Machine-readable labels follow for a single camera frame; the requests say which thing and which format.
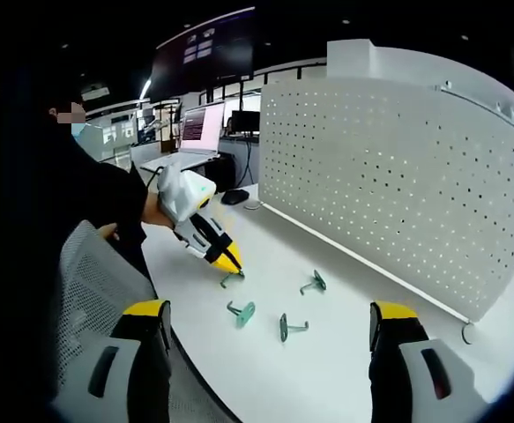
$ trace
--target desk partition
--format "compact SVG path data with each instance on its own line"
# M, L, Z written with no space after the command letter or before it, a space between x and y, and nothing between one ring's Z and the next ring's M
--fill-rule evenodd
M386 80L262 93L260 199L480 320L514 272L514 123Z

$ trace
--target desk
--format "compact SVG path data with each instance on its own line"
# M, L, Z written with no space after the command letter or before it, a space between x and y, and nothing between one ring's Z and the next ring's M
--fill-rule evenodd
M146 163L141 165L141 168L156 174L157 169L160 166L160 163L165 161L164 158L167 156L168 156L168 154L164 154L163 156L161 156L155 160L147 161ZM208 156L204 156L204 155L200 154L199 160L189 160L189 162L186 165L182 165L181 170L193 169L194 167L203 166L207 162L217 159L218 157L219 157L219 155L208 157Z
M252 197L256 186L250 187ZM485 400L514 375L514 278L465 345L462 322L264 207L249 211L210 202L239 244L246 278L225 276L188 254L170 231L145 225L145 260L157 293L170 299L173 327L215 394L243 422L369 421L369 303L396 301L416 310L431 338L441 338L474 370ZM327 291L299 288L313 270ZM238 330L226 305L256 312ZM279 318L309 330L279 339Z

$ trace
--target computer mouse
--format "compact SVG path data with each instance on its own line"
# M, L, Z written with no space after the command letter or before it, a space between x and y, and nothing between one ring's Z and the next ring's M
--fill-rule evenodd
M223 195L221 202L227 205L235 205L242 203L247 198L249 198L249 193L244 189L231 189Z

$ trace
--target computer monitor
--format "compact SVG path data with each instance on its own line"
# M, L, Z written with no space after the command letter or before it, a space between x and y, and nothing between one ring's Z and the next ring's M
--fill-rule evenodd
M231 114L233 132L255 132L259 130L260 112L234 110Z
M160 44L153 60L151 102L252 76L254 10L211 19Z
M223 102L184 113L181 150L217 152L223 122Z

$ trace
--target hand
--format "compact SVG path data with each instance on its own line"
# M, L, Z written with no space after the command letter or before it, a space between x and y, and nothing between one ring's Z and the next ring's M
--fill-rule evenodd
M108 240L110 237L113 237L116 241L119 241L119 235L116 232L117 224L110 223L108 225L100 226L98 228L98 233L104 240Z
M158 206L158 198L156 194L149 192L145 200L145 206L143 208L143 215L141 220L145 223L152 225L166 226L170 229L175 229L175 224L165 215Z

